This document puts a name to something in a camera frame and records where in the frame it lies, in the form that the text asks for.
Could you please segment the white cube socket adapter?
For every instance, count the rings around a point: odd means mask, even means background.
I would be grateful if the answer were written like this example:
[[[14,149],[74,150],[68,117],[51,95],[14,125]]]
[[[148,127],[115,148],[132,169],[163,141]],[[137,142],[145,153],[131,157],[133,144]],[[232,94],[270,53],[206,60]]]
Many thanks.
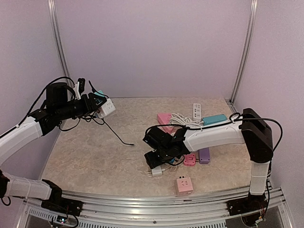
[[[99,119],[105,118],[116,110],[115,105],[109,98],[107,101],[97,110],[95,116]]]

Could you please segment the teal usb charger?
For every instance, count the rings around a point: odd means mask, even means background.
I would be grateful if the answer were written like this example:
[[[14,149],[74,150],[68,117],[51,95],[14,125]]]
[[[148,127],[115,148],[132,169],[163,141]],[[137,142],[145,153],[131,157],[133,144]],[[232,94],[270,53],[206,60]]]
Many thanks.
[[[101,96],[101,97],[105,97],[105,95],[103,94],[102,90],[99,91],[94,91],[94,94]]]

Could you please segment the white usb charger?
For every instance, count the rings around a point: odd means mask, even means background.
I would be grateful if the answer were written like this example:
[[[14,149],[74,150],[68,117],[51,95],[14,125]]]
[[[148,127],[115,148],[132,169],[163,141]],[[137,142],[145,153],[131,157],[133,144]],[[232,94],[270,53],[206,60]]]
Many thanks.
[[[158,177],[158,176],[162,176],[163,172],[164,172],[164,169],[161,166],[157,166],[157,167],[151,169],[150,171],[148,171],[147,175],[149,177]]]

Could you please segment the pink socket adapter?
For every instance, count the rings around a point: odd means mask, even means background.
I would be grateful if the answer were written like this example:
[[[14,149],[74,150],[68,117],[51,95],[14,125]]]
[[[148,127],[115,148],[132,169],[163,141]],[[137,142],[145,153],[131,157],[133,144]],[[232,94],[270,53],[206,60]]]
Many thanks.
[[[194,153],[184,155],[183,164],[185,166],[193,167],[196,164],[196,155]]]

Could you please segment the pink cube socket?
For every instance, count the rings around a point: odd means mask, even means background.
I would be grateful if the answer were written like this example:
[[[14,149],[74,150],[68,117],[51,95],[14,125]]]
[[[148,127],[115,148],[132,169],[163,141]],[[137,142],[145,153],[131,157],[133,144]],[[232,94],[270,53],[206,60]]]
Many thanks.
[[[176,195],[185,196],[193,192],[193,185],[190,177],[179,177],[175,182]]]

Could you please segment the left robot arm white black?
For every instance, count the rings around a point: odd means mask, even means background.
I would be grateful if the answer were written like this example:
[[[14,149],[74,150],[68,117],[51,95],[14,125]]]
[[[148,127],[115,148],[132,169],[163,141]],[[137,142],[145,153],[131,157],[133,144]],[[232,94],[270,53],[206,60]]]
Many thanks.
[[[66,79],[62,76],[48,83],[41,92],[46,96],[41,107],[37,110],[31,107],[19,124],[0,136],[1,164],[30,142],[60,127],[65,120],[87,120],[101,112],[110,101],[107,95],[94,88],[89,94],[84,94],[85,79],[79,78],[72,86],[65,82]],[[62,211],[67,204],[61,195],[62,189],[51,181],[0,173],[1,199],[35,198],[47,201],[56,211]]]

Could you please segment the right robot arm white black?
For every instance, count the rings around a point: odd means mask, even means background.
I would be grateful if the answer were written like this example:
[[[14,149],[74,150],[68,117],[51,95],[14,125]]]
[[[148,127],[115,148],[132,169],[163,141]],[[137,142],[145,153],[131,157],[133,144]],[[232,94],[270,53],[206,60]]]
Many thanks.
[[[248,196],[243,207],[253,211],[265,199],[265,188],[270,172],[270,164],[282,136],[273,143],[272,129],[268,122],[281,124],[270,118],[260,117],[253,109],[246,108],[242,113],[233,113],[227,121],[207,126],[191,128],[175,124],[176,132],[171,135],[163,131],[162,125],[146,129],[143,141],[153,150],[144,157],[151,169],[162,164],[170,164],[174,158],[183,158],[191,152],[208,147],[229,144],[245,144],[251,160],[251,178]]]

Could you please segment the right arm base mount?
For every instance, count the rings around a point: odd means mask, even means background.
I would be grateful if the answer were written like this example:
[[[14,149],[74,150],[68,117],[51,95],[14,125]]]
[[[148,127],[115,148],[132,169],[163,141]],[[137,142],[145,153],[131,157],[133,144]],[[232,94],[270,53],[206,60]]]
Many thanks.
[[[262,195],[248,195],[239,199],[232,199],[226,202],[230,216],[249,213],[256,210],[266,209],[268,206],[268,197],[265,193]]]

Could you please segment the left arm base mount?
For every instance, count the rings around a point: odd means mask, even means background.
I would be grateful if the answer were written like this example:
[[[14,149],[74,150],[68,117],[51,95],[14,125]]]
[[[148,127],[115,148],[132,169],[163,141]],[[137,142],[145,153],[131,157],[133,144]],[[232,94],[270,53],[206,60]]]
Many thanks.
[[[80,216],[82,211],[83,202],[75,199],[68,199],[62,197],[62,189],[57,186],[55,183],[51,182],[50,180],[42,180],[46,184],[49,185],[51,188],[51,194],[49,199],[42,200],[41,207],[63,213],[66,215],[72,216]]]

